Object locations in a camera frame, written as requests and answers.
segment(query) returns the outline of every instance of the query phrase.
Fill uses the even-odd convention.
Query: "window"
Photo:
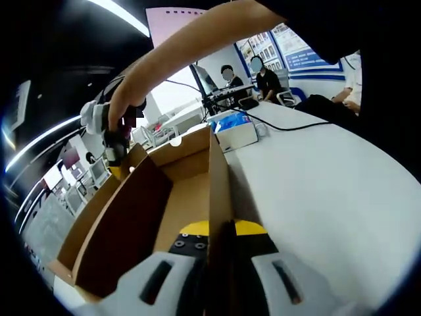
[[[189,67],[181,69],[172,75],[169,80],[188,84],[196,89],[196,81]],[[151,91],[153,98],[157,102],[159,111],[162,114],[173,111],[175,108],[192,102],[194,99],[201,98],[201,94],[190,87],[173,84],[171,82],[163,82]]]

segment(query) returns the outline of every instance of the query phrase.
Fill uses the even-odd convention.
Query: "bulletin board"
[[[284,56],[290,73],[300,72],[343,72],[341,62],[331,65],[324,61],[291,28],[284,23],[273,30],[276,45]]]
[[[240,50],[253,79],[255,79],[257,75],[250,66],[251,58],[253,56],[260,56],[265,67],[270,70],[275,71],[283,69],[281,56],[276,49],[275,43],[272,41],[269,32],[263,32],[238,41],[237,47]]]

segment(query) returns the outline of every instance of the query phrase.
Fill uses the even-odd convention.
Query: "white table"
[[[321,121],[267,102],[249,113],[284,128]],[[255,209],[276,246],[338,296],[378,307],[408,272],[421,246],[421,185],[377,147],[322,125],[270,130],[226,158],[238,213]]]
[[[192,117],[195,117],[196,115],[201,115],[202,118],[205,115],[205,109],[203,108],[201,102],[194,103],[193,105],[182,109],[179,113],[175,114],[168,121],[164,122],[161,128],[174,127],[176,136],[178,136],[179,132],[177,129],[177,125]]]

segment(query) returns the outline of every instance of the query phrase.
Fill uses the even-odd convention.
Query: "white shirt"
[[[344,100],[352,101],[358,105],[361,105],[361,94],[362,94],[362,70],[361,67],[353,71],[352,75],[348,76],[345,83],[345,88],[351,88],[352,92]]]

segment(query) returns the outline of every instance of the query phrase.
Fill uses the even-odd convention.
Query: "cardboard box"
[[[129,173],[129,167],[135,167]],[[228,165],[210,128],[148,155],[136,145],[76,219],[49,268],[89,301],[153,251],[168,251],[183,227],[209,221],[209,265],[222,253],[221,228],[233,219]]]
[[[212,129],[224,153],[258,141],[255,125],[243,113],[232,113],[214,120]]]

